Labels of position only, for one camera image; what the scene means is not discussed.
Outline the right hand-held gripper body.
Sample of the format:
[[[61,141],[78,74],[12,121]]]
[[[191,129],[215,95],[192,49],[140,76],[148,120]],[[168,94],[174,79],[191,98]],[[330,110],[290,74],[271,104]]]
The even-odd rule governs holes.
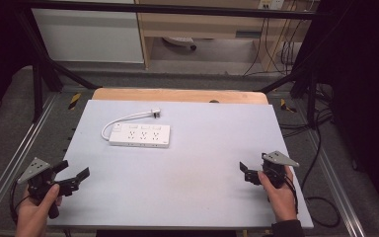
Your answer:
[[[263,172],[267,175],[272,185],[276,189],[280,189],[284,184],[284,178],[286,176],[285,166],[299,167],[299,163],[279,151],[270,152],[267,156],[267,160],[262,158],[264,160]],[[257,186],[261,184],[258,172],[255,170],[249,169],[244,176],[246,182]]]

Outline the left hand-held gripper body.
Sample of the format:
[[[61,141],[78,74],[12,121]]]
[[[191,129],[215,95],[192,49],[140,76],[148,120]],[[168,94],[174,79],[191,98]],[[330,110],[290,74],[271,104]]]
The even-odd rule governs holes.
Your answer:
[[[79,190],[80,184],[76,183],[76,176],[56,181],[55,177],[58,173],[52,172],[53,166],[41,159],[35,158],[18,179],[17,183],[28,183],[30,198],[36,201],[42,201],[50,188],[55,184],[59,185],[58,195],[60,197],[69,197]]]

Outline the person's right hand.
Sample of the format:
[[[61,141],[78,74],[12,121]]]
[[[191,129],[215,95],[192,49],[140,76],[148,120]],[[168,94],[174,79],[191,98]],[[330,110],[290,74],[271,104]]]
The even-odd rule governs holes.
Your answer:
[[[296,220],[296,201],[292,190],[284,184],[276,189],[264,172],[258,172],[259,179],[268,196],[276,222]]]

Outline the person's left hand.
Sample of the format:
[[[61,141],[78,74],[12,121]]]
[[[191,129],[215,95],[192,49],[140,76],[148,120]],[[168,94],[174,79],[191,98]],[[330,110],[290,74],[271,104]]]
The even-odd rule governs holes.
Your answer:
[[[59,185],[53,185],[42,201],[30,198],[25,190],[18,212],[16,237],[45,237],[48,212],[55,203],[61,205],[62,197],[58,195]]]

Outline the yellow black tape strip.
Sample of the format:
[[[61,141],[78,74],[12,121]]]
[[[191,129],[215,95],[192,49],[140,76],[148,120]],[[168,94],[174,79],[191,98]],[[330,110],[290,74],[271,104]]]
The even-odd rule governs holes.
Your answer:
[[[81,97],[81,93],[76,93],[73,95],[73,97],[69,103],[69,106],[68,106],[69,111],[72,111],[75,109],[77,102],[79,101],[80,97]]]
[[[284,111],[289,111],[291,113],[297,113],[295,108],[290,108],[287,106],[286,101],[284,99],[280,99],[280,108]]]

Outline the person's dark right sleeve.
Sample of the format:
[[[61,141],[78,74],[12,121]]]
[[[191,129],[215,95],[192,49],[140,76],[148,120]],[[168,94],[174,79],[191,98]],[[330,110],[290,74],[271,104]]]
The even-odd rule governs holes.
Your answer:
[[[305,237],[299,220],[285,220],[271,226],[273,237]]]

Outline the white power strip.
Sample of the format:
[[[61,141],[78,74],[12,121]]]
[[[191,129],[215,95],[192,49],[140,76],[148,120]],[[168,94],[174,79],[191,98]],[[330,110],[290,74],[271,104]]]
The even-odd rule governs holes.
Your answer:
[[[128,147],[168,148],[171,127],[161,124],[117,122],[109,136],[109,144]]]

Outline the black metal stand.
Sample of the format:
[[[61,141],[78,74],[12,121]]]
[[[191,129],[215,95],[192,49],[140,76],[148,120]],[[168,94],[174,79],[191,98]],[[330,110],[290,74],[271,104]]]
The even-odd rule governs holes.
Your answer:
[[[30,10],[17,8],[14,11],[14,17],[22,30],[23,47],[28,52],[28,56],[32,61],[35,98],[33,122],[38,121],[43,115],[42,83],[45,83],[51,92],[60,92],[63,89],[63,84],[59,78],[59,74],[63,74],[87,89],[99,89],[98,85],[74,74],[49,56],[36,20]]]
[[[307,122],[316,127],[315,105],[318,72],[324,66],[325,60],[335,49],[336,41],[341,36],[341,23],[355,0],[320,0],[317,10],[313,13],[301,13],[303,20],[311,21],[305,35],[299,54],[290,74],[282,77],[260,89],[266,94],[274,89],[293,82],[290,91],[293,99],[308,93]]]

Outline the light wooden board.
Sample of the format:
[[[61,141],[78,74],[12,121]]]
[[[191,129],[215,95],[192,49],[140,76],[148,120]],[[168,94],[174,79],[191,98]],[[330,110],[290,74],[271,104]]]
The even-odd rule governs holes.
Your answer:
[[[181,89],[137,89],[137,88],[100,88],[94,92],[93,100],[111,101],[163,101],[196,102],[221,104],[267,105],[264,93],[241,92],[232,90],[181,90]]]

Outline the white cabinet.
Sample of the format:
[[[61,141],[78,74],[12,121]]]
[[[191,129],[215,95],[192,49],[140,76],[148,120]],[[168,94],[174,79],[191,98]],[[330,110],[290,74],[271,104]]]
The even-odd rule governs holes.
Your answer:
[[[33,14],[53,60],[144,61],[135,13],[33,9]]]

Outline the white grey chair foot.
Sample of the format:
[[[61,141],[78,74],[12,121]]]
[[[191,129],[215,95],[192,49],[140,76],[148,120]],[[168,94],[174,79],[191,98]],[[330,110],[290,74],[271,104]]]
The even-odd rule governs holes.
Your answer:
[[[174,45],[189,47],[191,50],[196,50],[196,45],[192,38],[164,38],[164,40]]]

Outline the light wooden desk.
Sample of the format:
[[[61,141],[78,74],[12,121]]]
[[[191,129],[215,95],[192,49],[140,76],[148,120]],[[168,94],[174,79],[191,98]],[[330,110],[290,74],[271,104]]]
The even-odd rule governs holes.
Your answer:
[[[134,0],[137,4],[224,7],[252,10],[260,0]],[[304,12],[307,0],[284,0],[280,10]],[[141,37],[242,39],[252,40],[259,53],[263,70],[271,71],[278,60],[277,53],[285,42],[302,42],[310,27],[309,20],[262,19],[199,15],[147,14],[137,15]]]

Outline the aluminium rail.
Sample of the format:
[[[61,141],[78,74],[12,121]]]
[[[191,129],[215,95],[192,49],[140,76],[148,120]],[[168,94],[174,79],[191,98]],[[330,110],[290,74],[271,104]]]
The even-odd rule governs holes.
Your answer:
[[[36,122],[33,122],[26,134],[24,135],[22,141],[19,143],[17,150],[11,155],[5,170],[0,176],[0,203],[3,200],[5,194],[11,187],[13,180],[17,177],[20,167],[24,163],[26,156],[28,155],[32,145],[34,144],[36,137],[38,136],[40,130],[45,124],[48,115],[50,114],[54,102],[58,99],[58,95],[52,93],[45,101],[42,107],[42,115],[38,117]]]
[[[350,237],[366,237],[365,231],[361,225],[359,218],[343,188],[340,178],[338,177],[328,152],[324,148],[322,137],[318,130],[309,130],[308,135],[314,148],[317,151],[318,160],[322,172],[327,180],[332,196],[340,212],[343,223]]]

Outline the white wall socket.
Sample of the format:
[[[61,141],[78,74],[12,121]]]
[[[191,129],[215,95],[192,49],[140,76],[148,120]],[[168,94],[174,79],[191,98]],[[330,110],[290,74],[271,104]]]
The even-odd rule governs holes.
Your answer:
[[[284,0],[260,0],[259,8],[265,10],[280,10]]]

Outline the black metal frame bar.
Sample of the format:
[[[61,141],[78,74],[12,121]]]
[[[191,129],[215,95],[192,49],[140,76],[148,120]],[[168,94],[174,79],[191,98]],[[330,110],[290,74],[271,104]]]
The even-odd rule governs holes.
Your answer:
[[[245,18],[269,18],[269,19],[294,19],[315,20],[320,18],[317,13],[252,10],[240,8],[222,7],[197,7],[176,5],[153,4],[125,4],[103,2],[78,2],[55,0],[18,0],[20,6],[35,9],[73,10],[73,11],[100,11],[100,12],[124,12],[170,15],[199,15],[220,17],[245,17]]]

